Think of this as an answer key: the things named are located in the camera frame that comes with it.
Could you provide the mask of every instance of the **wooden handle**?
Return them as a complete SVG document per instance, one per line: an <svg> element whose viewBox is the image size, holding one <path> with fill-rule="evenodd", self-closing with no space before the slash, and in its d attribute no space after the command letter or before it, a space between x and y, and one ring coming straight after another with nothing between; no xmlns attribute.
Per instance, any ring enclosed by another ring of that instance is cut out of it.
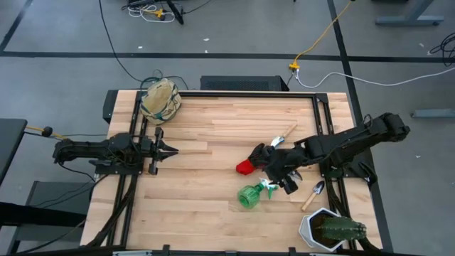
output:
<svg viewBox="0 0 455 256"><path fill-rule="evenodd" d="M308 199L306 199L306 202L305 202L304 206L301 207L301 210L302 210L302 211L305 211L305 210L308 208L308 206L309 206L310 203L313 201L313 199L316 197L316 195L317 195L316 192L313 192L313 193L311 194L311 196L308 197Z"/></svg>
<svg viewBox="0 0 455 256"><path fill-rule="evenodd" d="M292 131L294 131L294 129L296 128L296 126L297 126L297 123L294 123L293 125L291 125L290 128L288 128L288 130L286 130L286 131L283 133L282 137L283 137L283 138L286 138Z"/></svg>

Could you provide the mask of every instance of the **potted plant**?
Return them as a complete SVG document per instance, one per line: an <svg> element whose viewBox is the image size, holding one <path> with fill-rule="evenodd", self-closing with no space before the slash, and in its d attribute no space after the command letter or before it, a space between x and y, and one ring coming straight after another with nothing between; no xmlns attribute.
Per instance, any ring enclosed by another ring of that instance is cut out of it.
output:
<svg viewBox="0 0 455 256"><path fill-rule="evenodd" d="M366 238L366 230L362 223L321 208L304 217L299 233L310 247L321 247L333 252L346 240Z"/></svg>

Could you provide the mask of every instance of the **green bottle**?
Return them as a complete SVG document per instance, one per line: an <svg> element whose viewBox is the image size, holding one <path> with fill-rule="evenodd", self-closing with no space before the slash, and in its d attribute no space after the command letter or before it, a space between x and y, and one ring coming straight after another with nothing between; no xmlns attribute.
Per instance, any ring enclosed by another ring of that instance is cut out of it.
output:
<svg viewBox="0 0 455 256"><path fill-rule="evenodd" d="M237 198L243 207L251 209L259 203L261 191L267 188L269 191L269 199L272 197L272 191L278 189L278 185L269 185L269 181L265 178L260 179L261 182L256 186L245 186L237 193Z"/></svg>

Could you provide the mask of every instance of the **white pot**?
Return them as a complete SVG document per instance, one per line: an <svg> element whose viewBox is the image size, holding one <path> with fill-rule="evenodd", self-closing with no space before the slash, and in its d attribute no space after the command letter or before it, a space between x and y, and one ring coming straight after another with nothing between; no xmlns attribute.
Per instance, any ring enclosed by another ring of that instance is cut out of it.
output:
<svg viewBox="0 0 455 256"><path fill-rule="evenodd" d="M311 234L310 220L311 220L312 217L314 217L315 215L317 215L318 213L320 213L322 211L326 212L326 213L328 213L330 215L333 215L333 216L336 216L336 217L340 217L338 214L334 213L331 210L327 210L325 208L321 208L321 209L317 210L316 212L314 212L313 214L305 216L301 220L299 234L305 240L305 242L308 244L309 247L320 247L320 248L328 250L329 252L333 252L336 248L338 248L338 246L343 244L345 242L345 240L340 241L337 245L329 248L329 247L326 247L325 245L322 245L322 244L316 242L313 239L313 235Z"/></svg>

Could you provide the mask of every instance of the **wooden tabletop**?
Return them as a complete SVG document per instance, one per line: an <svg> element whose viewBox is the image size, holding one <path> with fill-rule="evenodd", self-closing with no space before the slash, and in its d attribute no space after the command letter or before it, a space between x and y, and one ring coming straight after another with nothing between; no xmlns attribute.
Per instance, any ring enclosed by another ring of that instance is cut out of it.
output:
<svg viewBox="0 0 455 256"><path fill-rule="evenodd" d="M119 91L108 137L128 132L136 93ZM346 94L328 93L328 98L335 132L353 127ZM325 120L322 105L319 107ZM254 146L270 143L295 122L296 129L281 148L291 148L292 142L316 134L311 100L183 97L175 118L162 125L164 141L180 152L159 163L157 176L147 173L150 161L146 162L137 184L127 248L161 250L169 244L171 250L286 252L295 247L297 252L320 251L310 248L298 233L305 215L328 208L324 190L306 212L301 212L312 188L321 180L317 165L299 169L303 181L291 195L279 189L269 200L263 191L261 201L252 210L237 201L237 192L243 186L255 185L267 175L257 170L243 176L235 172L235 166L250 155ZM323 130L327 133L325 122ZM146 134L154 137L152 125ZM111 215L118 180L118 176L111 175L95 187L81 245L91 241ZM352 218L366 224L371 243L381 247L366 182L346 178L345 184ZM116 243L122 223L123 217L117 225Z"/></svg>

